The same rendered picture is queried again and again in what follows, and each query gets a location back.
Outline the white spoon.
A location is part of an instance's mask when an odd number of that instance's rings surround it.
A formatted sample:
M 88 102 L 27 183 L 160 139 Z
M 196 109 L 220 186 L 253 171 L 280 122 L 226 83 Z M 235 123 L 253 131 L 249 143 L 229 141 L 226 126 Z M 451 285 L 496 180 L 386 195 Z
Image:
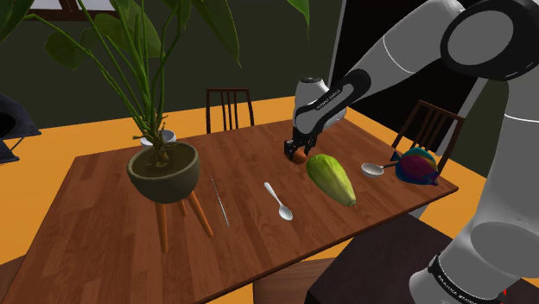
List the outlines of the white spoon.
M 264 187 L 267 189 L 269 194 L 276 200 L 276 202 L 279 204 L 278 213 L 282 219 L 285 219 L 287 221 L 291 221 L 294 217 L 293 213 L 279 200 L 278 196 L 276 195 L 273 187 L 268 183 L 264 183 Z

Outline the dark wooden chair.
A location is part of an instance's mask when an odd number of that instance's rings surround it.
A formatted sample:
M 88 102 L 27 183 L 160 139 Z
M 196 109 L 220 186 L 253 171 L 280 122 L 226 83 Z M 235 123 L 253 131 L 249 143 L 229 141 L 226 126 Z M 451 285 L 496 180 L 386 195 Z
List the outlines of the dark wooden chair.
M 248 88 L 207 88 L 206 89 L 206 133 L 212 133 L 211 94 L 218 93 L 222 109 L 223 130 L 238 129 L 238 95 L 244 94 L 247 103 L 250 126 L 255 125 L 254 111 Z
M 400 129 L 396 139 L 391 144 L 391 147 L 393 149 L 397 148 L 398 143 L 402 140 L 404 133 L 409 128 L 411 122 L 413 121 L 415 115 L 421 107 L 428 108 L 428 113 L 422 123 L 422 127 L 420 128 L 418 134 L 415 136 L 411 148 L 422 148 L 426 152 L 429 152 L 432 148 L 434 140 L 440 133 L 441 128 L 445 125 L 446 120 L 448 118 L 451 118 L 456 123 L 453 134 L 450 136 L 450 140 L 445 149 L 445 152 L 442 154 L 440 161 L 437 163 L 439 172 L 441 172 L 445 167 L 451 152 L 453 151 L 454 145 L 457 142 L 461 128 L 465 122 L 465 119 L 463 117 L 450 111 L 446 111 L 433 104 L 429 104 L 425 101 L 419 100 L 412 112 L 409 114 L 408 118 L 406 119 L 403 127 Z

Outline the wooden dining table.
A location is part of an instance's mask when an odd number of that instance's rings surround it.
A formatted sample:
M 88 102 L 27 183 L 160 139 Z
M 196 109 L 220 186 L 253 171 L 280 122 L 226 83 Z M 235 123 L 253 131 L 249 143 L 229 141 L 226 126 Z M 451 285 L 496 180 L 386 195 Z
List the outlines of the wooden dining table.
M 127 175 L 135 150 L 75 158 L 2 304 L 200 304 L 456 189 L 447 180 L 408 184 L 392 171 L 364 176 L 364 163 L 385 164 L 393 150 L 342 120 L 319 136 L 315 151 L 344 167 L 357 201 L 343 206 L 285 158 L 291 130 L 282 121 L 191 137 L 200 154 L 195 193 L 213 235 L 192 212 L 169 205 L 167 252 L 154 204 Z M 280 217 L 265 182 L 293 213 L 291 221 Z

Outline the white bowl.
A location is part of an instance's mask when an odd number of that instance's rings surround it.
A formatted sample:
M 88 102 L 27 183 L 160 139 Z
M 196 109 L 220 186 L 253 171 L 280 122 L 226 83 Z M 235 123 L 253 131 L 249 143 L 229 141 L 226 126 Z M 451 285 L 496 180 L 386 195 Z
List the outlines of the white bowl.
M 172 143 L 176 141 L 176 135 L 172 130 L 164 130 L 162 132 L 165 143 Z M 152 143 L 145 137 L 140 139 L 140 143 L 143 147 L 151 147 Z

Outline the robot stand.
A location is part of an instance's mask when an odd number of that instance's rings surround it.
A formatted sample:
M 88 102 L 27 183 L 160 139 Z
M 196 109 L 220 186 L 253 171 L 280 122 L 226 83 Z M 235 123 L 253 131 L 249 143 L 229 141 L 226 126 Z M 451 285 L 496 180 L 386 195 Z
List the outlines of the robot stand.
M 417 295 L 437 293 L 426 270 L 433 257 L 467 292 L 504 304 L 539 304 L 539 288 L 487 263 L 473 248 L 469 227 L 454 240 L 407 213 L 358 234 L 307 292 L 305 304 L 415 304 Z

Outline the thin metal skewer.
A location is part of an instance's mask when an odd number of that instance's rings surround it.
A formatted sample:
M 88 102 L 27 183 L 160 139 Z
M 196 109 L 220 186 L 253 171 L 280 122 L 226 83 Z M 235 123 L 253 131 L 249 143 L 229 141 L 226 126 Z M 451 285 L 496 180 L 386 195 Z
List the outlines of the thin metal skewer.
M 220 198 L 219 191 L 218 191 L 218 189 L 217 189 L 217 187 L 216 187 L 215 180 L 214 180 L 214 178 L 213 178 L 211 175 L 210 175 L 210 179 L 211 179 L 211 181 L 212 181 L 212 186 L 213 186 L 213 188 L 214 188 L 214 192 L 215 192 L 216 197 L 217 197 L 218 202 L 219 202 L 219 207 L 220 207 L 221 212 L 222 212 L 222 214 L 223 214 L 223 217 L 224 217 L 224 219 L 225 219 L 226 226 L 230 228 L 230 223 L 229 223 L 229 220 L 228 220 L 228 217 L 227 217 L 227 214 L 226 214 L 224 205 L 223 205 L 222 200 L 221 200 L 221 198 Z

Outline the potted plant on wooden legs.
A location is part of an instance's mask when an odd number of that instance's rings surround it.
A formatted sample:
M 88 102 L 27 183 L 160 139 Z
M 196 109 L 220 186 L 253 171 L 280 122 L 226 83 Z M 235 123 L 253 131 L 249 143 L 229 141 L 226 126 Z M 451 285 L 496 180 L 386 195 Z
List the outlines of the potted plant on wooden legs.
M 197 10 L 234 60 L 239 58 L 236 26 L 227 0 L 162 0 L 170 12 L 160 31 L 145 12 L 144 0 L 108 0 L 113 12 L 92 15 L 83 0 L 75 7 L 90 23 L 80 39 L 31 12 L 35 0 L 0 0 L 0 42 L 22 21 L 36 20 L 52 28 L 45 45 L 57 63 L 76 69 L 89 58 L 119 96 L 139 130 L 152 143 L 133 155 L 127 174 L 136 190 L 154 202 L 162 252 L 168 251 L 166 206 L 182 212 L 193 208 L 206 235 L 212 235 L 194 189 L 200 176 L 197 149 L 185 142 L 164 142 L 165 67 L 177 43 L 166 43 L 170 24 L 179 35 Z

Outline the colourful fish figure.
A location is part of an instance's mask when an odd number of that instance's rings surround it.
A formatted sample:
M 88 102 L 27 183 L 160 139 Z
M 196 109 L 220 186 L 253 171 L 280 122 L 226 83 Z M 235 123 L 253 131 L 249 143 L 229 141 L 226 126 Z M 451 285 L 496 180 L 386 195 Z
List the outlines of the colourful fish figure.
M 396 177 L 399 180 L 416 185 L 439 185 L 439 169 L 434 157 L 426 150 L 415 147 L 402 155 L 395 151 L 390 160 L 396 162 Z

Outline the green papaya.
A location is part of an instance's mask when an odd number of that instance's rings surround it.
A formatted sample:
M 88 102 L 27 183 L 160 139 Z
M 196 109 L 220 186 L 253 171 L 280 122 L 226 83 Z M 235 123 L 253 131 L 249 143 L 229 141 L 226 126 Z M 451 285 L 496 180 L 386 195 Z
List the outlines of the green papaya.
M 308 159 L 306 170 L 310 180 L 328 197 L 343 206 L 356 204 L 356 195 L 346 171 L 332 156 L 318 154 Z

